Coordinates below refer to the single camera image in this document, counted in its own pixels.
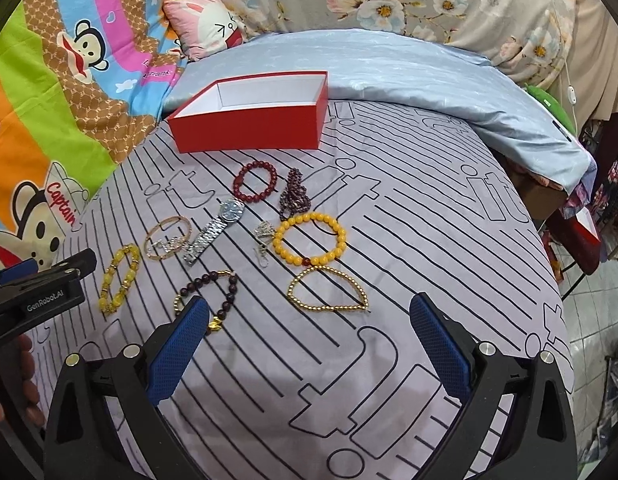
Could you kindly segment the person's left hand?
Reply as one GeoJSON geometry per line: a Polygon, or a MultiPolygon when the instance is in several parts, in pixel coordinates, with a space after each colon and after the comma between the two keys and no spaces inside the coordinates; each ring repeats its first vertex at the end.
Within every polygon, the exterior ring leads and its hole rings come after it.
{"type": "Polygon", "coordinates": [[[32,382],[35,375],[35,361],[32,356],[32,340],[29,336],[18,336],[18,377],[22,383],[24,396],[24,414],[26,418],[37,428],[42,428],[46,423],[44,413],[39,408],[40,394],[37,386],[32,382]]]}

